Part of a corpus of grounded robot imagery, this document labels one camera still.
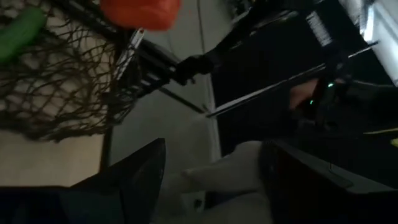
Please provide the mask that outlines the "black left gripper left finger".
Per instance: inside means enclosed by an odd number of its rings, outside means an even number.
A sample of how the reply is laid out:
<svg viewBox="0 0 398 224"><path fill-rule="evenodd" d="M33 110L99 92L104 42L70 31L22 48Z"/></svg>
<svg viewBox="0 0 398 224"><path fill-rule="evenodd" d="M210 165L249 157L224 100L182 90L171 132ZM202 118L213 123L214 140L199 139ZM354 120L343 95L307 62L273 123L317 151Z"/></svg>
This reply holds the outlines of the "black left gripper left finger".
<svg viewBox="0 0 398 224"><path fill-rule="evenodd" d="M149 224L165 156L157 138L71 187L0 187L0 224Z"/></svg>

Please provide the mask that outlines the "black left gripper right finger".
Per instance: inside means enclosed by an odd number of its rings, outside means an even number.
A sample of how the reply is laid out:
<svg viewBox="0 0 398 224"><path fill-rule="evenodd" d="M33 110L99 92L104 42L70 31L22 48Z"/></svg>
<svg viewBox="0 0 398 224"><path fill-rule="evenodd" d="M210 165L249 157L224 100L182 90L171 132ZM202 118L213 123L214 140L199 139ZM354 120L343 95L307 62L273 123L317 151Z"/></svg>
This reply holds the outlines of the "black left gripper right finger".
<svg viewBox="0 0 398 224"><path fill-rule="evenodd" d="M274 224L398 224L398 192L351 193L279 142L262 142L260 180Z"/></svg>

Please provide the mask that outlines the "orange mandarin fruit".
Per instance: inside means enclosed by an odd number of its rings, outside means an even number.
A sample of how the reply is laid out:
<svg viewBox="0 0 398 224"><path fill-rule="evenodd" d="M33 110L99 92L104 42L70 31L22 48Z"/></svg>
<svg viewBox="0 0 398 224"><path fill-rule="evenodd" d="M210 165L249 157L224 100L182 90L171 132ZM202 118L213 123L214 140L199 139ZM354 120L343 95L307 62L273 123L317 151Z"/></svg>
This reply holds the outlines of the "orange mandarin fruit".
<svg viewBox="0 0 398 224"><path fill-rule="evenodd" d="M182 0L99 0L104 15L123 28L168 30L177 19Z"/></svg>

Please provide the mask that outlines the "green cucumber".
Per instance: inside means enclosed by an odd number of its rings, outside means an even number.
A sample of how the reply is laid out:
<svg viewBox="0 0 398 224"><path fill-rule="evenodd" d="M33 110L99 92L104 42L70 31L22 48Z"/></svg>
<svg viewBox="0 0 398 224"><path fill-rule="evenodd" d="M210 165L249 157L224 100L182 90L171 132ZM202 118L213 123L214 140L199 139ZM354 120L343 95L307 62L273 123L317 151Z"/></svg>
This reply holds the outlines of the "green cucumber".
<svg viewBox="0 0 398 224"><path fill-rule="evenodd" d="M28 46L45 27L47 17L37 7L27 7L0 29L0 63L7 63Z"/></svg>

